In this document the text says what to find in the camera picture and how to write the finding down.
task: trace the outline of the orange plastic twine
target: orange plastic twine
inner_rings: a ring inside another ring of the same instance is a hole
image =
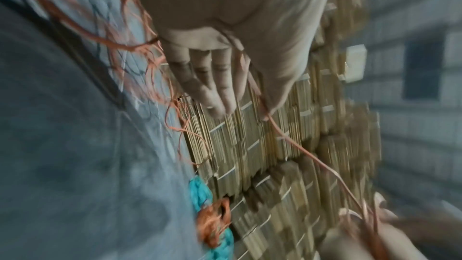
[[[187,107],[183,105],[178,99],[181,96],[181,94],[179,92],[175,92],[175,89],[172,85],[171,80],[169,79],[169,77],[166,77],[165,71],[162,70],[161,68],[161,65],[166,63],[166,59],[163,54],[161,44],[158,41],[157,35],[151,28],[151,17],[145,11],[145,9],[143,8],[139,0],[121,0],[121,13],[122,13],[122,17],[123,17],[123,20],[126,26],[125,33],[128,35],[129,39],[134,39],[134,37],[132,36],[130,30],[128,29],[127,15],[129,14],[130,16],[137,18],[143,25],[144,38],[145,40],[148,40],[148,41],[142,44],[138,44],[138,45],[126,45],[126,44],[118,43],[116,39],[119,38],[119,33],[117,32],[117,30],[115,30],[113,27],[111,27],[106,22],[101,22],[103,23],[105,27],[106,36],[107,36],[106,38],[103,38],[103,37],[97,36],[89,32],[84,27],[79,25],[76,21],[72,20],[52,1],[50,0],[36,0],[36,1],[42,6],[42,8],[47,13],[50,14],[50,16],[54,17],[55,19],[59,20],[63,24],[67,25],[69,28],[73,29],[75,32],[79,33],[80,35],[82,35],[83,37],[89,40],[105,45],[108,48],[111,69],[115,72],[115,75],[117,76],[117,78],[123,81],[123,85],[127,91],[131,92],[132,94],[136,96],[146,96],[148,99],[154,102],[167,106],[167,111],[165,115],[165,125],[167,128],[171,129],[172,131],[180,132],[179,146],[178,146],[178,154],[180,155],[180,157],[182,157],[180,153],[180,142],[185,132],[190,135],[199,137],[199,139],[201,139],[204,142],[204,145],[207,148],[208,153],[211,154],[210,148],[208,146],[208,143],[205,141],[205,139],[201,135],[194,133],[190,130],[187,130],[188,125],[191,120],[191,115],[188,113]],[[90,17],[92,17],[92,14],[90,14],[86,8],[79,5],[76,0],[66,0],[66,1],[68,1],[69,4],[72,5],[76,10],[81,12],[81,14],[84,17],[87,17],[89,19]],[[138,9],[139,15],[136,13],[130,12],[128,10],[127,4],[129,1],[132,1],[135,4],[136,8]],[[131,80],[125,74],[125,70],[123,66],[120,64],[120,60],[117,56],[118,50],[124,50],[128,52],[133,52],[136,54],[141,54],[146,59],[148,65],[147,65],[147,69],[145,73],[145,83],[146,83],[145,89],[142,89],[140,85],[137,85],[135,82],[133,82],[133,80]],[[160,94],[155,89],[154,77],[155,77],[156,72],[160,72],[162,74],[162,78],[168,83],[170,97],[166,97],[165,94]],[[262,97],[261,91],[258,88],[257,83],[255,82],[255,80],[253,79],[250,73],[248,74],[248,82],[249,82],[249,86],[251,87],[251,89],[259,97],[260,102],[263,105],[263,107],[265,107],[265,101]],[[180,120],[181,128],[173,127],[167,123],[167,116],[171,108],[175,109],[178,119]],[[183,112],[186,113],[186,118],[183,118],[181,115],[182,109],[183,109]],[[370,208],[367,208],[366,206],[362,206],[359,203],[359,201],[354,197],[353,193],[349,190],[349,188],[347,187],[347,185],[345,184],[341,176],[334,169],[324,164],[317,157],[315,157],[312,153],[310,153],[309,151],[304,149],[302,146],[298,145],[290,137],[288,137],[278,127],[278,125],[276,124],[276,122],[270,115],[268,115],[268,119],[271,125],[276,130],[276,132],[281,137],[287,140],[287,142],[290,143],[293,147],[299,149],[302,153],[311,157],[323,170],[326,170],[329,173],[333,174],[339,180],[340,184],[342,185],[342,190],[353,200],[354,204],[359,208],[359,210],[363,211],[363,219],[365,221],[366,221],[368,213],[371,213],[373,215],[373,218],[374,218],[373,227],[371,229],[368,229],[368,231],[370,232],[370,241],[368,242],[368,247],[376,260],[386,260],[387,256],[385,253],[385,248],[383,246],[383,243],[381,243],[380,238],[377,236],[377,229],[378,229],[377,221],[378,220],[376,217],[375,210],[372,211],[370,210]],[[223,215],[220,215],[220,212],[219,212],[220,207],[223,207],[225,209],[225,213]],[[219,236],[230,225],[230,223],[231,223],[231,211],[230,211],[230,205],[229,205],[228,199],[224,198],[224,199],[221,199],[215,202],[212,205],[203,207],[203,209],[198,213],[197,222],[196,222],[199,239],[205,242],[209,247],[217,247],[219,245]]]

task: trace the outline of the gray fabric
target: gray fabric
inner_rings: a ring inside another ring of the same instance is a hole
[[[83,40],[76,61],[46,24],[0,15],[0,259],[199,259],[166,108],[118,93],[104,48]]]

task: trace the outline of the concrete block wall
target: concrete block wall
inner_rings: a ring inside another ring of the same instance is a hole
[[[377,180],[422,201],[462,198],[462,0],[368,0],[370,22],[346,45],[368,48],[364,79],[346,95],[381,114],[384,163]],[[444,35],[439,98],[403,97],[406,43]]]

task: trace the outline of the turquoise plastic bundle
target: turquoise plastic bundle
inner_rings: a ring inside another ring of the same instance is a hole
[[[201,210],[203,205],[210,205],[213,202],[212,192],[208,186],[198,176],[189,182],[192,206],[196,213]],[[232,260],[234,250],[234,238],[228,228],[220,235],[220,246],[215,249],[207,249],[206,260]]]

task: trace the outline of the dark window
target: dark window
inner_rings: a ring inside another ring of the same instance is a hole
[[[405,100],[438,100],[444,35],[409,41],[404,65]]]

